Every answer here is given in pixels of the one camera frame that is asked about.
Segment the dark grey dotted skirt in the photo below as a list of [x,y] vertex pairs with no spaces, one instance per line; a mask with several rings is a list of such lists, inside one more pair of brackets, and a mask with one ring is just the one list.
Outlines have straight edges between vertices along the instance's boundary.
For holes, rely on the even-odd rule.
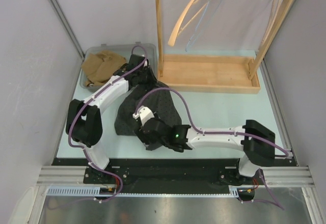
[[[118,108],[114,123],[117,135],[135,135],[134,127],[136,121],[133,119],[132,114],[135,112],[136,106],[149,91],[162,87],[167,87],[167,85],[159,81],[154,85],[138,85],[132,90]],[[169,91],[160,90],[149,95],[142,105],[150,108],[152,112],[156,112],[159,118],[171,127],[182,124],[182,119],[175,108]]]

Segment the light wooden hanger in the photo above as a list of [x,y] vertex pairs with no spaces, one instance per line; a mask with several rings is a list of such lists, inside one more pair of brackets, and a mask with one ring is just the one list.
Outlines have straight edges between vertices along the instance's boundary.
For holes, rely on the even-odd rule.
[[276,20],[276,16],[277,13],[279,11],[279,8],[281,6],[282,0],[273,0],[272,2],[272,6],[271,6],[271,10],[270,10],[270,15],[269,15],[269,19],[268,19],[268,24],[264,33],[264,36],[261,40],[260,46],[259,48],[261,48],[263,46],[263,44],[266,42],[268,35],[271,32],[271,28],[273,27],[275,20]]

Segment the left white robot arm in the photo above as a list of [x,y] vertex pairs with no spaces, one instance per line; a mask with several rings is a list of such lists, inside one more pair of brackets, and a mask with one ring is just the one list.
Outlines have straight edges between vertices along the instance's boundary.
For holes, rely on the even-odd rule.
[[107,83],[84,100],[73,99],[68,108],[66,133],[68,144],[81,148],[95,178],[101,183],[112,179],[113,171],[107,167],[110,159],[104,151],[102,115],[120,96],[142,84],[156,81],[146,56],[132,54],[129,62],[116,70]]

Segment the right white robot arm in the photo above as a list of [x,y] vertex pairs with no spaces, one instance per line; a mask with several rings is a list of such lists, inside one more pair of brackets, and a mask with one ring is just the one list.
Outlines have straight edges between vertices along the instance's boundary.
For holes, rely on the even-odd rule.
[[275,162],[275,134],[255,120],[227,131],[208,132],[196,130],[191,125],[169,126],[162,119],[152,116],[137,118],[133,131],[149,151],[162,146],[175,152],[198,148],[222,148],[242,151],[235,173],[219,174],[220,184],[240,186],[253,180],[261,167],[270,167]]

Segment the hanging wooden hanger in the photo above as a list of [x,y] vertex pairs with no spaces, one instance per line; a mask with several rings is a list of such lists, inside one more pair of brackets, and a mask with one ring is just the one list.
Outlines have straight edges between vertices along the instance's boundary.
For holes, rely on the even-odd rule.
[[183,23],[184,23],[184,19],[185,19],[186,15],[190,11],[191,7],[195,6],[199,1],[200,0],[190,0],[187,3],[187,5],[185,6],[185,8],[183,9],[183,11],[181,12],[178,20],[176,21],[176,23],[174,25],[172,32],[170,34],[169,40],[168,40],[168,45],[170,47],[173,47],[175,45],[177,38],[196,19],[196,17],[198,15],[202,14],[201,18],[195,28],[195,32],[197,31],[200,23],[202,22],[203,16],[205,15],[205,13],[208,9],[208,6],[209,6],[209,3],[211,2],[211,0],[207,0],[206,3],[204,3],[200,7],[200,9],[190,18],[190,20],[187,23],[185,23],[185,24],[183,24]]

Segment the clear grey plastic bin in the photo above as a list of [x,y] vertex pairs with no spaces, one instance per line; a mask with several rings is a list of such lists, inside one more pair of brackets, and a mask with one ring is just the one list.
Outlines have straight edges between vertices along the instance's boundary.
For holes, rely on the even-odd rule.
[[[135,47],[134,44],[125,44],[125,45],[111,45],[108,46],[106,44],[97,46],[97,47],[91,47],[86,51],[86,58],[89,56],[89,54],[96,54],[98,52],[101,52],[103,50],[110,50],[112,52],[115,52],[123,57],[126,58],[127,63],[129,62],[129,59],[132,54],[139,55],[139,56],[147,56],[147,59],[149,61],[149,65],[152,67],[152,70],[154,72],[157,71],[157,54],[156,54],[156,47],[153,44],[142,44],[141,47]],[[86,75],[81,70],[79,84],[83,89],[87,89],[91,92],[97,91],[101,86],[92,86],[92,87],[86,87],[84,85],[84,82],[86,81]]]

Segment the tan crumpled cloth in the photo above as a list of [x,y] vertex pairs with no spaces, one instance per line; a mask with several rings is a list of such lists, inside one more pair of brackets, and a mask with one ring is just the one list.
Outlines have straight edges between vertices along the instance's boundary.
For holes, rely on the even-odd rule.
[[110,50],[89,54],[81,66],[86,75],[84,85],[86,87],[103,86],[113,73],[126,63],[125,57]]

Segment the wooden clothes rack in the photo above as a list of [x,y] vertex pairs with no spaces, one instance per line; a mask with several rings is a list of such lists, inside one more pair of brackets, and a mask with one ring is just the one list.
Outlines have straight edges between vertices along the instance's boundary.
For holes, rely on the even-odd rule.
[[[295,0],[282,0],[266,42],[264,36],[273,0],[224,0],[193,48],[185,47],[195,23],[168,45],[170,34],[190,0],[155,0],[158,39],[158,79],[188,92],[256,94],[258,69]],[[200,9],[191,7],[187,23]]]

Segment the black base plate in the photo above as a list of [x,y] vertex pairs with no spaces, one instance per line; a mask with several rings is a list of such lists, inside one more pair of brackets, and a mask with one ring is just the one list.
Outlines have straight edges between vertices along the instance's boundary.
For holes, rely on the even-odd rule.
[[243,177],[238,159],[112,159],[106,171],[122,179],[122,193],[215,194],[229,186],[256,189],[258,173]]

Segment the aluminium frame rail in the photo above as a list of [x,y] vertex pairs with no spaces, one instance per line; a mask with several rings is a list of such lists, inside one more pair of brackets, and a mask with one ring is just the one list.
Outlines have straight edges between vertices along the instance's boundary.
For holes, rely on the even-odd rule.
[[[44,166],[39,174],[38,186],[81,186],[85,166]],[[264,167],[263,174],[269,187],[314,187],[307,166]]]

